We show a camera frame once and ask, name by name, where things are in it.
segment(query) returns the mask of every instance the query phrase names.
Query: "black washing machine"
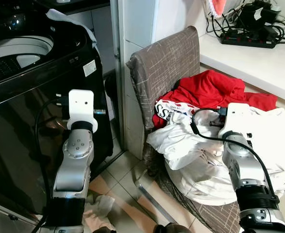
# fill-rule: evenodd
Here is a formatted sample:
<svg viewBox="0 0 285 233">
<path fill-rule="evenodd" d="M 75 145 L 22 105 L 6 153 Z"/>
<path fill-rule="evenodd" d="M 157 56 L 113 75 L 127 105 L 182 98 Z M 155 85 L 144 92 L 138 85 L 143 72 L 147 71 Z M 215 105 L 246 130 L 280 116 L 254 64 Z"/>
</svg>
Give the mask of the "black washing machine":
<svg viewBox="0 0 285 233">
<path fill-rule="evenodd" d="M 53 21 L 31 4 L 0 1 L 0 205 L 22 215 L 42 213 L 45 192 L 35 150 L 34 119 L 39 108 L 71 89 L 94 92 L 94 109 L 108 113 L 102 65 L 86 30 Z M 68 137 L 64 108 L 50 105 L 39 124 L 46 170 L 53 185 Z M 94 171 L 112 155 L 109 116 L 95 115 Z"/>
</svg>

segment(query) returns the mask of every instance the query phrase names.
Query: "brown fabric chair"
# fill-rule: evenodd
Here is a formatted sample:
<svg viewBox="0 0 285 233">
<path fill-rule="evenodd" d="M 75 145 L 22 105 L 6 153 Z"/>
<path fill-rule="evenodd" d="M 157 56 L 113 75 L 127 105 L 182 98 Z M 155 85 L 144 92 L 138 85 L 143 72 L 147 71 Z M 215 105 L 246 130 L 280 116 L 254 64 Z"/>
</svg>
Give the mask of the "brown fabric chair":
<svg viewBox="0 0 285 233">
<path fill-rule="evenodd" d="M 179 79 L 200 72 L 196 28 L 188 27 L 132 54 L 127 66 L 142 111 L 146 140 L 146 136 L 155 130 L 152 116 L 156 100 L 173 89 Z M 208 206 L 194 202 L 178 191 L 166 172 L 163 156 L 146 143 L 143 148 L 143 159 L 149 175 L 155 177 L 161 189 L 214 233 L 239 231 L 239 208 L 236 202 L 224 206 Z"/>
</svg>

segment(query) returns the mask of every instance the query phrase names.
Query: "sticker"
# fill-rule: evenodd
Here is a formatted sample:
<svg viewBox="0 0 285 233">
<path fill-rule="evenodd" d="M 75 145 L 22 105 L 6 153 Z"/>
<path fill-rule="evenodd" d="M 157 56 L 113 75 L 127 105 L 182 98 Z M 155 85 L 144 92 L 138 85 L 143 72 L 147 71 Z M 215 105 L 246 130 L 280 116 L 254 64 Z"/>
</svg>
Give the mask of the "sticker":
<svg viewBox="0 0 285 233">
<path fill-rule="evenodd" d="M 84 75 L 87 77 L 90 74 L 92 74 L 94 71 L 96 71 L 96 64 L 95 64 L 95 60 L 89 62 L 88 64 L 83 66 L 83 71 L 84 71 Z"/>
<path fill-rule="evenodd" d="M 263 7 L 259 8 L 258 10 L 255 11 L 253 17 L 255 20 L 258 20 L 261 18 L 261 11 L 263 10 Z"/>
</svg>

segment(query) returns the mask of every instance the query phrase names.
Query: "clothing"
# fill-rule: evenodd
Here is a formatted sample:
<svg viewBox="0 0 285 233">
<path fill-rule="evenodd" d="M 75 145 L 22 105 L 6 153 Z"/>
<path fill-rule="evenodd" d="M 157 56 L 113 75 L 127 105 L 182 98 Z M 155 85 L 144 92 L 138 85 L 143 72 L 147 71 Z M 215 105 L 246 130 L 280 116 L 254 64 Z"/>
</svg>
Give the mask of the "clothing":
<svg viewBox="0 0 285 233">
<path fill-rule="evenodd" d="M 226 0 L 207 0 L 211 14 L 214 17 L 221 17 L 224 11 Z"/>
<path fill-rule="evenodd" d="M 96 198 L 94 203 L 92 202 L 93 200 L 90 200 L 90 197 L 88 197 L 84 207 L 82 219 L 84 232 L 92 233 L 98 229 L 101 229 L 98 232 L 105 232 L 104 229 L 107 230 L 106 228 L 115 231 L 114 226 L 112 226 L 107 218 L 107 214 L 112 209 L 114 198 L 101 195 Z"/>
<path fill-rule="evenodd" d="M 243 128 L 252 133 L 247 140 L 267 167 L 276 194 L 281 196 L 285 193 L 285 111 L 278 108 L 265 112 L 254 107 L 249 111 L 239 119 L 237 128 L 246 125 Z M 208 125 L 217 116 L 213 111 L 197 114 L 201 134 L 217 137 L 220 128 Z M 198 138 L 189 123 L 189 116 L 173 112 L 167 126 L 149 134 L 147 143 L 164 154 L 171 180 L 189 199 L 204 205 L 236 201 L 228 169 L 222 162 L 222 143 Z"/>
<path fill-rule="evenodd" d="M 201 134 L 217 137 L 220 128 L 209 126 L 209 122 L 215 121 L 218 116 L 218 113 L 210 110 L 197 114 L 198 130 Z M 174 112 L 164 128 L 150 133 L 147 137 L 147 143 L 164 155 L 172 170 L 178 170 L 190 164 L 201 155 L 201 150 L 208 150 L 211 153 L 223 151 L 222 142 L 195 135 L 190 122 L 191 118 L 187 115 Z"/>
<path fill-rule="evenodd" d="M 156 114 L 153 115 L 152 121 L 156 129 L 163 128 L 167 123 L 168 114 L 163 113 L 160 109 L 167 109 L 170 112 L 186 112 L 184 109 L 181 111 L 175 109 L 172 102 L 175 105 L 183 104 L 186 106 L 189 104 L 191 105 L 190 110 L 195 110 L 195 108 L 217 108 L 218 106 L 227 107 L 231 102 L 247 103 L 263 111 L 276 108 L 276 96 L 248 93 L 244 92 L 244 89 L 243 80 L 230 78 L 213 70 L 183 78 L 179 81 L 177 89 L 159 98 L 161 101 L 155 104 Z M 170 102 L 163 103 L 163 100 L 169 100 Z"/>
</svg>

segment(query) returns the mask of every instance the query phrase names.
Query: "black plug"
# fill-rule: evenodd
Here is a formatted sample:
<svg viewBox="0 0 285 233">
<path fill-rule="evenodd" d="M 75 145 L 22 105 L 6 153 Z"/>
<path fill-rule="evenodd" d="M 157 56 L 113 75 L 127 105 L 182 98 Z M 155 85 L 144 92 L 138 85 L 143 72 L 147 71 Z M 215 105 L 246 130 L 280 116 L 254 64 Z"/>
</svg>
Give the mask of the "black plug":
<svg viewBox="0 0 285 233">
<path fill-rule="evenodd" d="M 58 97 L 56 105 L 58 106 L 69 106 L 69 98 L 68 96 L 62 96 L 61 94 L 56 94 Z"/>
</svg>

